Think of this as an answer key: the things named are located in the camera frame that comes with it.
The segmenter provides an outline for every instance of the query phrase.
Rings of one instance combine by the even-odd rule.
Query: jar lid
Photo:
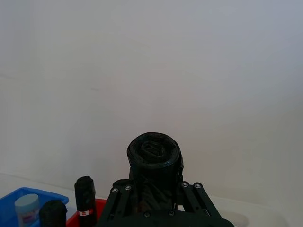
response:
[[[39,208],[39,196],[37,194],[27,194],[15,201],[17,213],[26,213]]]

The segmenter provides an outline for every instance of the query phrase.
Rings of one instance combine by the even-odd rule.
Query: red plastic bin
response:
[[[96,199],[97,220],[99,220],[102,211],[105,207],[105,204],[106,204],[106,200]],[[71,218],[68,219],[68,221],[66,222],[66,227],[79,227],[77,213],[74,213],[73,216],[71,216]]]

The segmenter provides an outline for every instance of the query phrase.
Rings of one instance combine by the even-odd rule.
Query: black plastic bag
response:
[[[162,133],[148,132],[127,149],[130,178],[137,193],[137,212],[172,209],[177,183],[183,180],[179,145]]]

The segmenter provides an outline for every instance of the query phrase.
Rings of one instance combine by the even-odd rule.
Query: blue plastic bin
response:
[[[46,192],[34,188],[19,188],[0,199],[0,227],[18,227],[18,218],[15,212],[15,201],[27,194],[37,194],[39,196],[40,208],[49,200],[61,200],[64,204],[68,203],[68,197],[52,192]],[[39,227],[36,221],[31,227]]]

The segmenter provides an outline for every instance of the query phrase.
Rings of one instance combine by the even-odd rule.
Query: screw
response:
[[[196,184],[195,184],[195,188],[201,188],[201,187],[202,187],[201,184],[199,184],[199,183],[196,183]]]
[[[169,215],[170,215],[170,216],[174,216],[174,215],[175,215],[175,212],[174,212],[173,210],[170,210],[170,211],[169,211]]]
[[[144,213],[144,217],[149,218],[150,216],[151,216],[151,214],[149,212]]]

